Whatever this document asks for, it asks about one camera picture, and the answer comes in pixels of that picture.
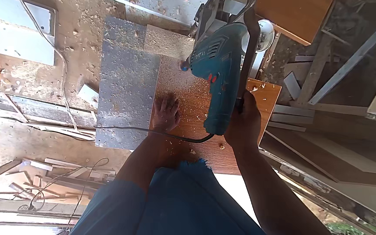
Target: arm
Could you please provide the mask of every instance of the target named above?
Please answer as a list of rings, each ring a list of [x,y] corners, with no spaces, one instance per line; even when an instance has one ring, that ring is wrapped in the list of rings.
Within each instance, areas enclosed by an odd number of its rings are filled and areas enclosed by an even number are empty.
[[[167,132],[174,129],[181,119],[179,115],[179,101],[171,96],[154,101],[153,129]],[[159,148],[165,136],[149,133],[143,142],[127,158],[115,179],[131,181],[144,192],[148,191],[154,171],[160,167]]]
[[[234,110],[224,137],[233,148],[253,210],[267,234],[329,235],[326,227],[278,177],[259,153],[260,113],[253,95],[244,94],[243,113]]]

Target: hand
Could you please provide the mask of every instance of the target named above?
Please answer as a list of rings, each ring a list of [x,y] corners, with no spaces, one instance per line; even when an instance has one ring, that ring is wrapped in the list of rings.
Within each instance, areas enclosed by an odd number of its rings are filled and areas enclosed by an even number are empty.
[[[224,138],[232,148],[257,146],[261,130],[261,113],[256,106],[255,97],[245,91],[243,112],[239,113],[234,108],[232,119],[224,134]]]
[[[154,100],[153,129],[168,132],[178,126],[181,115],[179,100],[173,95],[166,95]]]

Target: forearm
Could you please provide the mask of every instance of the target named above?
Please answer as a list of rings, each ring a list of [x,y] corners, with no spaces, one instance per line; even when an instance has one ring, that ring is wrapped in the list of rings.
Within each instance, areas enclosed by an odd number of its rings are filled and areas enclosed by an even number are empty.
[[[259,153],[233,148],[253,210],[267,234],[330,234]]]
[[[163,135],[149,134],[130,154],[115,179],[132,181],[147,192],[158,166],[159,148],[163,141]]]

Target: person's right hand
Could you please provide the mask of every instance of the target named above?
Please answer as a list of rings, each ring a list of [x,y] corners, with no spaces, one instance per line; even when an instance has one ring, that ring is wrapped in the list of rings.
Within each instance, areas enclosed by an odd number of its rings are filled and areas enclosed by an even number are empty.
[[[232,148],[257,146],[261,130],[261,113],[256,106],[255,97],[245,91],[243,112],[239,113],[236,107],[232,119],[224,134],[224,138]]]

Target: wood grain surface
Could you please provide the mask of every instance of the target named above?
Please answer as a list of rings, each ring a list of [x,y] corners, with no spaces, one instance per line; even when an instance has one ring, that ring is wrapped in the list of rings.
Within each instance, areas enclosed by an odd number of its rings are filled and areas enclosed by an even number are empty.
[[[310,45],[332,4],[332,0],[257,0],[255,13],[275,24],[275,30]]]
[[[173,93],[180,100],[181,122],[171,131],[171,134],[200,139],[207,136],[203,123],[211,100],[209,83],[193,76],[191,72],[181,72],[177,64],[178,59],[162,56],[155,98]],[[281,87],[254,79],[249,79],[247,86],[249,91],[252,91],[254,87],[257,88],[253,95],[262,116],[260,142]],[[233,150],[223,136],[214,136],[203,143],[189,143],[168,138],[161,154],[172,155],[178,159],[204,158],[214,173],[240,174]]]

